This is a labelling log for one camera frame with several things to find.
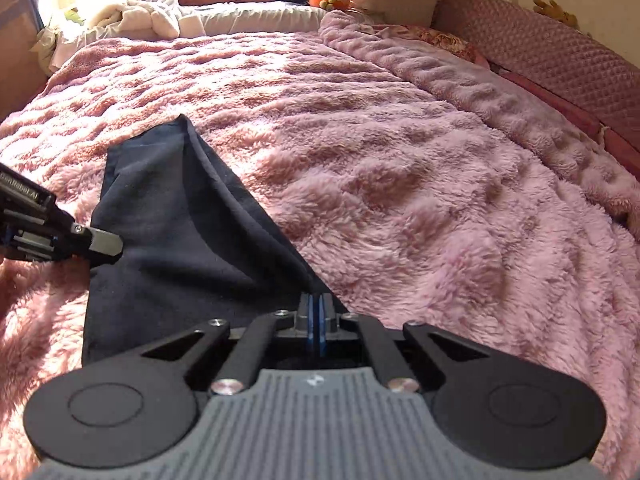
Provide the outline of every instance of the floral pillow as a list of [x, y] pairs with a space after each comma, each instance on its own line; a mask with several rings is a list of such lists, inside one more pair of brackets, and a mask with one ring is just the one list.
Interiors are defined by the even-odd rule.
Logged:
[[446, 50], [460, 59], [489, 68], [489, 62], [474, 45], [453, 34], [418, 25], [372, 25], [371, 28], [372, 34], [381, 38], [424, 41]]

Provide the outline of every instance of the garment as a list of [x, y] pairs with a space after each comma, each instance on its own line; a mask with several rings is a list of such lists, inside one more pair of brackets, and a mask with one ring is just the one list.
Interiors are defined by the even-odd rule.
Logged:
[[207, 319], [246, 326], [296, 310], [302, 292], [329, 292], [185, 116], [109, 150], [92, 226], [120, 235], [124, 250], [92, 269], [85, 365]]

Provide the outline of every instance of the yellow plush toy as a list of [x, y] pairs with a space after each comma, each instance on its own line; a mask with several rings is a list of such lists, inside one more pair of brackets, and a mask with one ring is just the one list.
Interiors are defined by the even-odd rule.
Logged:
[[580, 28], [578, 27], [578, 18], [576, 18], [574, 14], [569, 14], [562, 10], [562, 7], [556, 4], [555, 1], [549, 0], [549, 3], [546, 3], [543, 0], [533, 0], [533, 3], [536, 4], [536, 6], [533, 7], [533, 10], [538, 14], [543, 14], [544, 16], [548, 16], [554, 20], [558, 20], [571, 28]]

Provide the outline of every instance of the pink fluffy blanket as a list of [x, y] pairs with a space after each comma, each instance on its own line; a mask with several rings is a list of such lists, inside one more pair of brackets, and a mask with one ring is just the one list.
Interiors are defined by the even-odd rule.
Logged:
[[[588, 382], [609, 417], [594, 461], [628, 477], [638, 183], [510, 82], [360, 27], [332, 12], [318, 34], [98, 42], [0, 126], [1, 160], [89, 222], [107, 148], [185, 113], [350, 309]], [[88, 269], [5, 261], [0, 280], [0, 461], [18, 480], [36, 464], [26, 399], [79, 365]]]

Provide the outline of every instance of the white logo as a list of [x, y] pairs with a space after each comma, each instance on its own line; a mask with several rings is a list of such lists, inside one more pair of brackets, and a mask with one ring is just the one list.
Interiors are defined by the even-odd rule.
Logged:
[[324, 377], [322, 377], [322, 375], [315, 374], [306, 378], [306, 384], [313, 388], [317, 388], [322, 383], [324, 383]]

